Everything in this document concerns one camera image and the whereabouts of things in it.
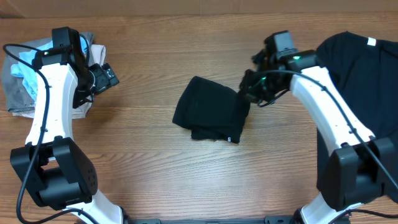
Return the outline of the black t-shirt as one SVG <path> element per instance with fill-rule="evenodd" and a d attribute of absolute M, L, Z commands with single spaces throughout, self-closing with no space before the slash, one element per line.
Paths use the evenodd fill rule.
<path fill-rule="evenodd" d="M 238 144 L 250 102 L 233 89 L 193 77 L 181 95 L 172 122 L 192 131 L 194 140 L 225 140 Z"/>

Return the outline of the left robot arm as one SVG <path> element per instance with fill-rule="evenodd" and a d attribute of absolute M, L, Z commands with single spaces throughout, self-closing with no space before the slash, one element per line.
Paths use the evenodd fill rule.
<path fill-rule="evenodd" d="M 22 181 L 16 203 L 21 223 L 28 222 L 22 216 L 26 192 L 37 206 L 56 211 L 41 223 L 68 213 L 85 223 L 129 223 L 124 209 L 99 190 L 93 163 L 73 139 L 73 110 L 118 83 L 112 70 L 89 67 L 86 56 L 80 44 L 60 44 L 37 49 L 31 62 L 13 57 L 35 72 L 38 87 L 30 133 L 10 155 Z"/>

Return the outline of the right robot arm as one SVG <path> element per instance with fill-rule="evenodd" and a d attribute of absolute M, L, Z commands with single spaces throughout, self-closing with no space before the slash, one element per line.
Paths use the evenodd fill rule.
<path fill-rule="evenodd" d="M 312 50 L 262 50 L 252 57 L 239 92 L 260 107 L 290 91 L 308 110 L 326 145 L 327 160 L 317 179 L 318 195 L 293 215 L 268 216 L 266 223 L 348 223 L 363 205 L 397 188 L 395 152 L 355 116 Z"/>

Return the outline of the beige folded shirt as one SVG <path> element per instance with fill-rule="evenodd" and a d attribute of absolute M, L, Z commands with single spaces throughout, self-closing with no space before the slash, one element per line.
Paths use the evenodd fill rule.
<path fill-rule="evenodd" d="M 95 63 L 104 65 L 105 58 L 106 58 L 106 47 L 104 45 L 93 44 L 90 47 L 90 59 L 89 59 L 90 65 L 93 65 Z M 80 106 L 79 108 L 74 109 L 72 118 L 73 119 L 85 118 L 86 114 L 90 110 L 91 106 L 92 106 L 92 103 L 85 103 L 84 105 Z M 22 117 L 26 117 L 26 118 L 33 118 L 34 114 L 35 114 L 35 110 L 12 113 L 13 116 L 22 116 Z"/>

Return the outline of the light blue printed t-shirt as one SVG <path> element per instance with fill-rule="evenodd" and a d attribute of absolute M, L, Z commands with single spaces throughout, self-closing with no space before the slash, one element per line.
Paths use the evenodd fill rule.
<path fill-rule="evenodd" d="M 86 38 L 80 37 L 81 48 L 83 53 L 86 55 L 87 51 L 91 47 L 90 41 L 85 41 Z M 39 50 L 48 50 L 53 47 L 52 40 L 45 40 L 44 44 L 34 47 Z M 32 65 L 32 60 L 35 58 L 36 51 L 30 50 L 19 53 L 19 58 Z M 26 89 L 29 96 L 36 101 L 37 98 L 37 75 L 33 69 L 18 62 L 16 65 L 11 65 L 11 75 L 17 78 L 22 78 L 22 85 Z"/>

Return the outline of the dark navy t-shirt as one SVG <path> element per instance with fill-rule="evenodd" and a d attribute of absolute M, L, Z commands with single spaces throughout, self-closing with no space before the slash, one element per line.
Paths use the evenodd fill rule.
<path fill-rule="evenodd" d="M 342 32 L 320 44 L 317 55 L 360 122 L 397 144 L 397 42 Z"/>

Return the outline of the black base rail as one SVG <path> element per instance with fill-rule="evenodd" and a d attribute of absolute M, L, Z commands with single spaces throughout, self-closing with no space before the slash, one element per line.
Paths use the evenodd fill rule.
<path fill-rule="evenodd" d="M 125 224 L 299 224 L 293 216 L 270 216 L 264 218 L 248 219 L 206 219 L 206 220 L 160 220 L 154 219 L 131 219 L 124 221 Z"/>

